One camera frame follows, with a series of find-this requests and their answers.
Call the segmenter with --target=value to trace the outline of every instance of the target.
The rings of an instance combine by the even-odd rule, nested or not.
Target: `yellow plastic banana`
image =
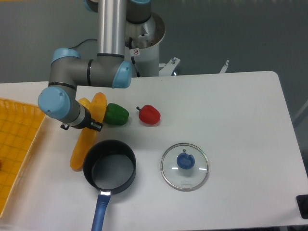
[[[87,99],[82,98],[79,102],[87,107],[89,102]],[[102,122],[107,108],[107,99],[103,93],[97,93],[90,103],[89,111],[91,117],[98,122]],[[84,128],[77,140],[73,154],[71,156],[70,167],[74,171],[81,171],[83,167],[83,161],[89,149],[94,145],[97,131]]]

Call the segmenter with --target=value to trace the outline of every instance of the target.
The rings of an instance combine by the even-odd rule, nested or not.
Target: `toy vegetable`
[[[152,105],[145,105],[139,110],[139,119],[146,124],[155,125],[160,121],[160,113]]]
[[[109,125],[124,125],[127,123],[129,112],[115,103],[107,105],[104,123]]]
[[[80,99],[79,102],[85,107],[89,105],[89,101],[85,98]],[[91,117],[95,121],[102,121],[107,108],[107,99],[103,93],[97,93],[90,103],[89,111]],[[80,171],[83,166],[83,161],[89,149],[94,145],[97,131],[84,128],[77,140],[73,154],[70,160],[70,167],[75,171]]]

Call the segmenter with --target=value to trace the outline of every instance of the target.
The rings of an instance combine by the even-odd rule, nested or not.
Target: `gray wall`
[[[275,71],[290,116],[308,99],[308,1],[153,0],[166,23],[161,62],[179,73]],[[0,82],[47,81],[52,53],[97,38],[98,16],[82,0],[0,2]],[[77,49],[95,58],[96,43]],[[308,119],[295,130],[308,163]]]

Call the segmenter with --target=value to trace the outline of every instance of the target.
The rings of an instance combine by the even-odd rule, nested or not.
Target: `blue pan handle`
[[[107,205],[111,198],[111,192],[100,191],[97,198],[96,209],[91,231],[102,231]]]

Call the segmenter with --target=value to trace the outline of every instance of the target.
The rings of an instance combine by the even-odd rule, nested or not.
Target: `pot lid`
[[[161,173],[171,187],[180,191],[193,191],[205,183],[209,162],[206,154],[197,146],[178,143],[164,153]]]

